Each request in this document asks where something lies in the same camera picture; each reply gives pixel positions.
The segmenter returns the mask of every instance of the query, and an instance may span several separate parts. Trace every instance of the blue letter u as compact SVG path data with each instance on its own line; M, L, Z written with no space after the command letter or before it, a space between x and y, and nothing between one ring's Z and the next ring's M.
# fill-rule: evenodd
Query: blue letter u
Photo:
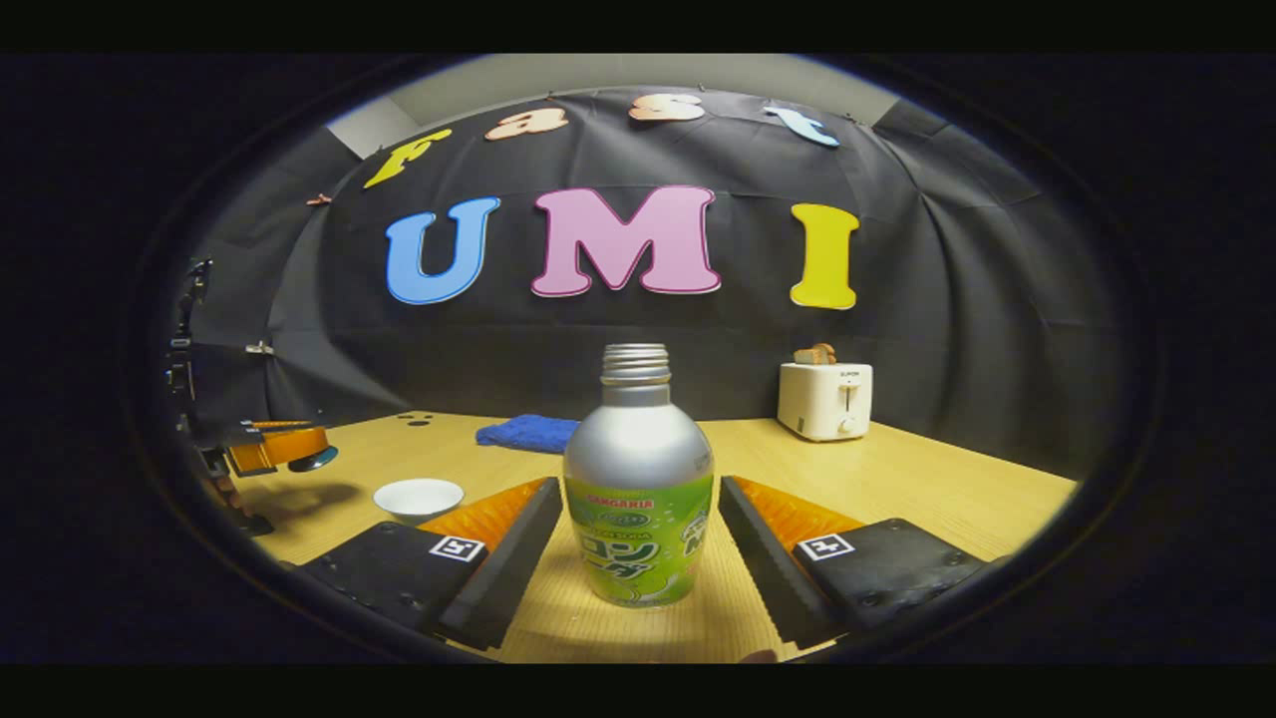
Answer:
M456 255L452 267L441 274L421 270L421 247L425 230L434 222L433 212L403 217L387 227L390 250L385 259L385 284L394 298L404 304L434 304L470 288L482 270L487 214L496 207L500 199L480 196L448 209L448 216L457 222Z

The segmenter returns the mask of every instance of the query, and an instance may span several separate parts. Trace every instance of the blue towel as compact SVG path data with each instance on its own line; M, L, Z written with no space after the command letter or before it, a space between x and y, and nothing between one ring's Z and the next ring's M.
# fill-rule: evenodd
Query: blue towel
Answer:
M581 422L572 420L547 420L536 414L514 417L504 425L484 427L475 434L475 441L482 446L504 446L523 451L542 454L563 454L567 441L572 439Z

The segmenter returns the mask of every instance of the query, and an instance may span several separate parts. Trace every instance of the bottle neck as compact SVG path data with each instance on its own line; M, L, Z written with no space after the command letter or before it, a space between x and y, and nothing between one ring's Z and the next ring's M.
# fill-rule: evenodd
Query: bottle neck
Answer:
M669 404L669 384L602 388L604 407L665 407Z

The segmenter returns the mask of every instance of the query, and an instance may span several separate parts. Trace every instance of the white bowl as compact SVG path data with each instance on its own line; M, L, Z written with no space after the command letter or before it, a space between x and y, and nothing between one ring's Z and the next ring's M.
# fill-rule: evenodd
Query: white bowl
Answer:
M464 490L441 480L406 480L385 485L373 495L373 502L404 524L419 525L456 508Z

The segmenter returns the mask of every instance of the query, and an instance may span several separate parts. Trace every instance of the silver bottle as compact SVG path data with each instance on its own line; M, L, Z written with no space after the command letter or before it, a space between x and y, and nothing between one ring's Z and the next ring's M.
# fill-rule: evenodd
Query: silver bottle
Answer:
M563 455L590 585L621 606L685 597L703 553L713 451L670 402L670 379L665 344L609 344L602 406L581 422Z

